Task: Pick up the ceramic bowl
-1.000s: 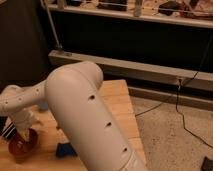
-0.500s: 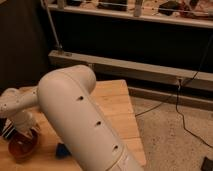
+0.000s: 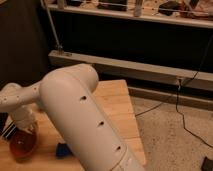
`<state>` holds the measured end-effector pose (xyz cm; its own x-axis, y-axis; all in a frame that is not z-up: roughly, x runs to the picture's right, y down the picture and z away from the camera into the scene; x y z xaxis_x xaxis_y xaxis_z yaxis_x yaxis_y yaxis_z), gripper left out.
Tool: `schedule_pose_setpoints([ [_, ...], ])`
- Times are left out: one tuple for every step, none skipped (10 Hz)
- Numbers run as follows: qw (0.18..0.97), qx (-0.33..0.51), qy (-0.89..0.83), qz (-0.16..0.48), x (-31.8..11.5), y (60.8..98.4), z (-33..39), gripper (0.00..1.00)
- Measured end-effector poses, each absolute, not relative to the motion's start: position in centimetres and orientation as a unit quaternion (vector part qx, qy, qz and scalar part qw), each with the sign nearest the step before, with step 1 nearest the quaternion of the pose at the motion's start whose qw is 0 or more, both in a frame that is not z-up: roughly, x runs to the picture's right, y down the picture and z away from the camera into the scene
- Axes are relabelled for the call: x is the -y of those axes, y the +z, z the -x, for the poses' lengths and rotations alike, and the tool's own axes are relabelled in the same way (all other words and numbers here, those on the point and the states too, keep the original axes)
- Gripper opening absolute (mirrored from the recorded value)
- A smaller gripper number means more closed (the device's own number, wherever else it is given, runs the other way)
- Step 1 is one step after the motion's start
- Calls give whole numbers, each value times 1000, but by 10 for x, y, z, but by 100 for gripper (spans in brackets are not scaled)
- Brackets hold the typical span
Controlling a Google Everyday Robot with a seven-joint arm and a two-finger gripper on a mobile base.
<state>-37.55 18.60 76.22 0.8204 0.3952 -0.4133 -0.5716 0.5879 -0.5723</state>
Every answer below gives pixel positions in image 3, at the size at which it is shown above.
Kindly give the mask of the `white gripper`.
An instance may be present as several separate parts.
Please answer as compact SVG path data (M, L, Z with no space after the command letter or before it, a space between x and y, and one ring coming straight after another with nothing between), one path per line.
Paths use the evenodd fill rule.
M28 106L21 106L10 113L14 124L23 131L36 131L37 121L33 110Z

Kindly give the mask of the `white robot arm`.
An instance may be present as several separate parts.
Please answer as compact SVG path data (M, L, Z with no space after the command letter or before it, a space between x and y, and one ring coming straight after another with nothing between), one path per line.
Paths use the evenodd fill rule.
M98 74L88 64L56 69L28 87L7 84L0 91L0 112L39 101L50 121L85 171L145 171L92 93Z

